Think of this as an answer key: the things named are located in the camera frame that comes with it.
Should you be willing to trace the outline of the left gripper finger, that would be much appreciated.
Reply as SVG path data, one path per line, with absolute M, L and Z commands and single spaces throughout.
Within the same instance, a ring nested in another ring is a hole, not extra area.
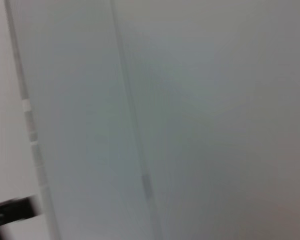
M 23 221 L 40 215 L 36 200 L 32 196 L 14 198 L 0 202 L 0 227 L 13 222 Z M 0 230 L 0 240 L 7 237 Z

